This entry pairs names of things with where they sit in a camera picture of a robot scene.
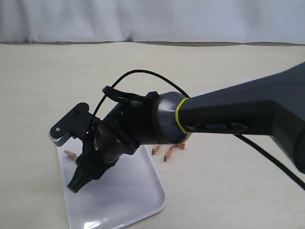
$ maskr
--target table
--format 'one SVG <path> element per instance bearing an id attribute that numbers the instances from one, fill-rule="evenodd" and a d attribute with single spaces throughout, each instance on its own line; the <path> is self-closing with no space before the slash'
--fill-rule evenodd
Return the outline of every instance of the table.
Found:
<path id="1" fill-rule="evenodd" d="M 258 79 L 305 60 L 305 46 L 234 43 L 0 44 L 1 228 L 67 229 L 61 175 L 48 131 L 78 102 L 94 110 L 102 88 L 132 69 L 160 73 L 190 96 Z M 173 90 L 135 74 L 118 89 Z M 115 103 L 107 100 L 98 116 Z M 266 136 L 252 140 L 298 176 Z M 282 171 L 231 135 L 196 134 L 163 162 L 164 211 L 130 229 L 302 229 L 305 193 Z"/>

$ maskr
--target robotic arm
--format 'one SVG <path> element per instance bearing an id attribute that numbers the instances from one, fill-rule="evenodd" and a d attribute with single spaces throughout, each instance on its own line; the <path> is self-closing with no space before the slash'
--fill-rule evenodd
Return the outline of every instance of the robotic arm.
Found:
<path id="1" fill-rule="evenodd" d="M 83 142 L 68 188 L 77 193 L 140 145 L 177 144 L 191 133 L 268 135 L 305 174 L 305 62 L 289 70 L 219 91 L 188 98 L 182 93 L 146 96 L 106 86 L 117 105 L 103 119 L 77 104 L 50 130 L 62 146 Z"/>

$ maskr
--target white tray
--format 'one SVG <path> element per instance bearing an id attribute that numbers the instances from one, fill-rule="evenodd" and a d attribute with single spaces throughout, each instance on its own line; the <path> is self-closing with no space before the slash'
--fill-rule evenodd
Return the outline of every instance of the white tray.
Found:
<path id="1" fill-rule="evenodd" d="M 66 186 L 76 164 L 63 151 L 79 155 L 81 148 L 81 141 L 72 138 L 57 148 L 70 229 L 120 229 L 165 208 L 164 186 L 146 146 L 133 156 L 122 155 L 100 180 L 73 194 Z"/>

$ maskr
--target black cable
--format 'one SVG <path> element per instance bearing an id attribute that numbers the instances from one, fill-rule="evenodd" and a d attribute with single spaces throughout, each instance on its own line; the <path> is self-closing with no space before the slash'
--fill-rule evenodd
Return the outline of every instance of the black cable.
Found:
<path id="1" fill-rule="evenodd" d="M 148 71 L 148 70 L 141 70 L 141 69 L 136 69 L 136 70 L 132 70 L 132 71 L 129 71 L 127 73 L 125 73 L 124 75 L 122 75 L 119 79 L 117 79 L 114 84 L 111 86 L 111 87 L 115 87 L 119 82 L 121 82 L 126 76 L 128 75 L 131 75 L 131 74 L 134 74 L 134 73 L 146 73 L 146 74 L 150 74 L 150 75 L 154 75 L 156 77 L 158 77 L 159 79 L 161 80 L 164 80 L 165 82 L 167 82 L 169 85 L 173 86 L 175 89 L 177 89 L 177 91 L 179 91 L 181 94 L 183 94 L 185 97 L 189 98 L 189 95 L 184 91 L 182 90 L 179 86 L 177 86 L 176 84 L 174 84 L 172 81 L 166 79 L 164 76 L 161 76 L 159 75 L 158 73 L 154 73 L 154 72 L 151 72 L 151 71 Z M 99 110 L 99 108 L 101 107 L 101 104 L 105 101 L 106 99 L 106 95 L 104 95 L 102 97 L 102 99 L 100 100 L 100 102 L 98 103 L 98 105 L 96 106 L 93 114 L 92 114 L 92 117 L 91 117 L 91 120 L 90 120 L 90 123 L 89 123 L 89 129 L 88 131 L 91 131 L 91 126 L 93 124 L 93 120 Z"/>
<path id="2" fill-rule="evenodd" d="M 298 178 L 293 172 L 291 172 L 282 162 L 277 160 L 275 157 L 270 155 L 268 152 L 266 152 L 264 149 L 262 149 L 260 146 L 258 146 L 256 143 L 246 138 L 245 136 L 242 135 L 234 135 L 234 136 L 239 138 L 243 142 L 247 143 L 249 146 L 253 147 L 254 149 L 256 149 L 260 154 L 262 154 L 265 158 L 267 158 L 269 161 L 275 164 L 280 170 L 286 173 L 295 183 L 297 183 L 305 191 L 305 183 L 300 178 Z"/>

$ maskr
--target yellow ring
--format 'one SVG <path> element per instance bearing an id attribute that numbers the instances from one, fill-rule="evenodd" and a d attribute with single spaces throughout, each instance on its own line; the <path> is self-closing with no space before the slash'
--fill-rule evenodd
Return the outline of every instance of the yellow ring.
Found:
<path id="1" fill-rule="evenodd" d="M 187 135 L 189 135 L 189 134 L 191 134 L 191 133 L 186 132 L 185 129 L 182 127 L 181 123 L 179 122 L 178 113 L 179 113 L 179 109 L 180 109 L 180 107 L 182 106 L 182 104 L 183 104 L 186 100 L 188 100 L 188 99 L 189 99 L 189 98 L 184 98 L 184 99 L 182 99 L 181 102 L 179 103 L 179 105 L 177 106 L 176 111 L 175 111 L 176 123 L 177 123 L 177 125 L 180 127 L 180 129 L 181 129 L 185 134 L 187 134 Z"/>

